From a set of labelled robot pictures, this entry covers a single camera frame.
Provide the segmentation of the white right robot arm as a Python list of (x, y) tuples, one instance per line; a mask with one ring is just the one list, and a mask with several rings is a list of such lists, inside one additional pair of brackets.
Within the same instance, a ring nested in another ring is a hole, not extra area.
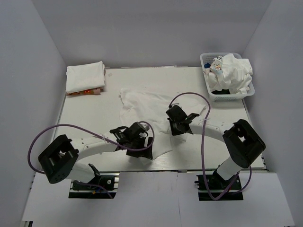
[(217, 167), (208, 180), (211, 189), (226, 188), (240, 170), (248, 168), (265, 150), (266, 145), (248, 121), (218, 122), (197, 113), (187, 115), (180, 106), (171, 106), (166, 114), (173, 136), (182, 134), (205, 135), (223, 142), (229, 157)]

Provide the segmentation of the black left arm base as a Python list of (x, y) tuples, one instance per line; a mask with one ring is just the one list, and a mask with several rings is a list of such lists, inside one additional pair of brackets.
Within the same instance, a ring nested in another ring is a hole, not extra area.
[(88, 183), (71, 182), (69, 199), (113, 199), (118, 189), (119, 174), (101, 174)]

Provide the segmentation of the green t-shirt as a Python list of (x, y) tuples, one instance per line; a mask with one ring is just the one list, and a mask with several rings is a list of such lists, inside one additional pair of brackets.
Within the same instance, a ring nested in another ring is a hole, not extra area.
[(228, 89), (215, 90), (215, 91), (212, 91), (212, 94), (214, 94), (214, 95), (230, 95), (230, 91)]

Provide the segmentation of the white printed t-shirt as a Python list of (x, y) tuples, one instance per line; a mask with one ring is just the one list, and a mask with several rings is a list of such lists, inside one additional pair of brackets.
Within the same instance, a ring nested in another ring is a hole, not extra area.
[(253, 69), (248, 59), (238, 59), (229, 53), (206, 64), (204, 75), (211, 92), (228, 89), (231, 95), (246, 94), (250, 90)]

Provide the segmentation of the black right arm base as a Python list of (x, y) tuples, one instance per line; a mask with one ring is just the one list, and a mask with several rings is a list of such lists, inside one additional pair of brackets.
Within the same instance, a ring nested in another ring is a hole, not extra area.
[[(226, 188), (228, 188), (228, 191), (219, 199), (220, 201), (242, 201), (244, 199), (243, 193), (238, 192), (242, 189), (239, 176), (237, 176), (234, 183), (229, 187), (228, 185), (232, 182), (233, 177), (224, 183), (216, 180), (213, 175), (206, 175), (206, 179), (210, 192), (214, 197), (218, 197)], [(199, 201), (214, 201), (208, 194), (203, 175), (196, 176), (195, 184), (197, 186)]]

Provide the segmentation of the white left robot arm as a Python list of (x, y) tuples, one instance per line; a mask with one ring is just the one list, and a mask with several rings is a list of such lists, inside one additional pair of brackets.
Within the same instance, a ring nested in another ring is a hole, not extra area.
[(79, 161), (102, 153), (125, 150), (128, 156), (153, 159), (152, 145), (155, 139), (152, 126), (147, 122), (135, 122), (131, 126), (120, 126), (105, 134), (85, 130), (89, 138), (69, 139), (58, 136), (38, 156), (38, 161), (48, 182), (56, 184), (64, 179), (75, 180), (94, 189), (99, 186), (100, 174), (93, 164)]

